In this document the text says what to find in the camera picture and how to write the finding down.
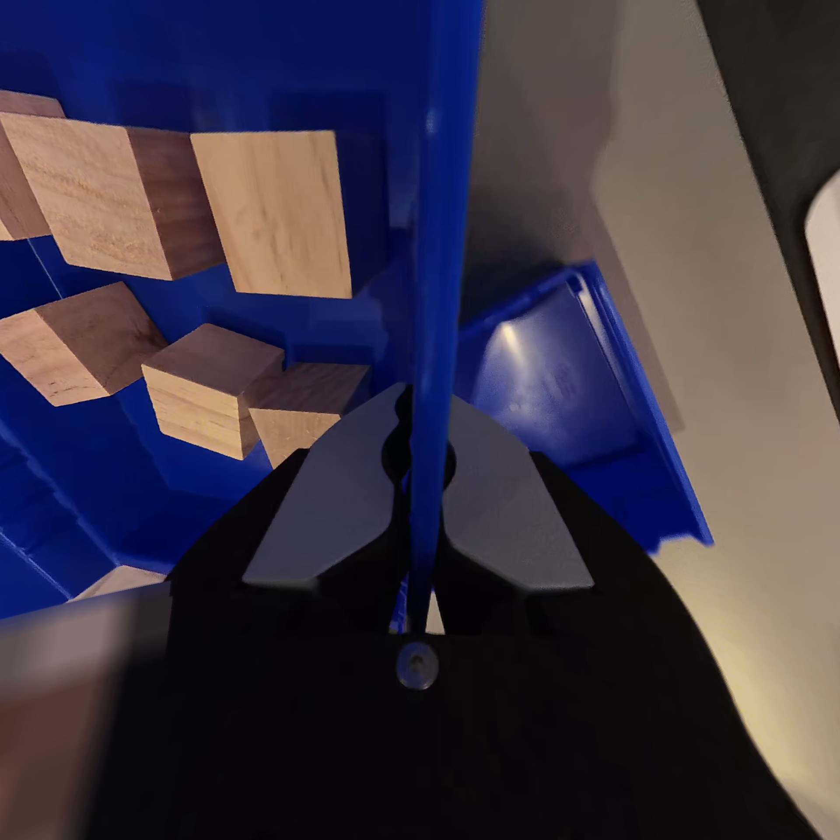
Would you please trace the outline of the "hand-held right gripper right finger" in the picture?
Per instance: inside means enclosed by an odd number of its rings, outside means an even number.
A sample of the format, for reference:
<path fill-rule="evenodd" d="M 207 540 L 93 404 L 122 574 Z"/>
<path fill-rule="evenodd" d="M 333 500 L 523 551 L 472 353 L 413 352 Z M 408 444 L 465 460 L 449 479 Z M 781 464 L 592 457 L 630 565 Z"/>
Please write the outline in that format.
<path fill-rule="evenodd" d="M 443 519 L 453 547 L 521 592 L 590 590 L 592 575 L 528 448 L 457 396 L 448 441 L 455 472 Z"/>

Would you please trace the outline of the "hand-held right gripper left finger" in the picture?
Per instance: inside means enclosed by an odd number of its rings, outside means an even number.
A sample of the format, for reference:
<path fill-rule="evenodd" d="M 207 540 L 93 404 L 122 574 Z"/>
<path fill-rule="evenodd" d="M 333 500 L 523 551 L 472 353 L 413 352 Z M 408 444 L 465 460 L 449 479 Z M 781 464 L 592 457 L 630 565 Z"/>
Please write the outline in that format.
<path fill-rule="evenodd" d="M 312 589 L 380 537 L 392 521 L 394 482 L 383 466 L 405 384 L 346 414 L 309 449 L 244 575 L 245 585 Z"/>

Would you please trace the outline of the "blue plastic bin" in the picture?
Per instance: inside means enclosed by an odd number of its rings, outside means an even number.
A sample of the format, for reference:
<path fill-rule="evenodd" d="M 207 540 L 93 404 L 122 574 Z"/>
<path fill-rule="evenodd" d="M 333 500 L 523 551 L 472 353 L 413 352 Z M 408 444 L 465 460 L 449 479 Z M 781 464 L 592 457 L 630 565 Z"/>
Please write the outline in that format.
<path fill-rule="evenodd" d="M 2 2 L 2 92 L 53 100 L 69 119 L 183 133 L 330 130 L 359 138 L 353 196 L 372 209 L 377 153 L 385 262 L 340 314 L 317 325 L 361 361 L 346 414 L 394 384 L 398 428 L 383 466 L 394 482 L 383 534 L 312 589 L 249 586 L 243 575 L 309 449 L 295 448 L 185 549 L 166 573 L 181 588 L 327 596 L 363 630 L 384 632 L 407 583 L 416 630 L 429 594 L 477 609 L 498 585 L 457 551 L 443 494 L 457 396 L 515 435 L 545 484 L 572 489 L 656 551 L 712 544 L 644 368 L 593 261 L 549 268 L 525 291 L 459 326 L 482 2 Z"/>

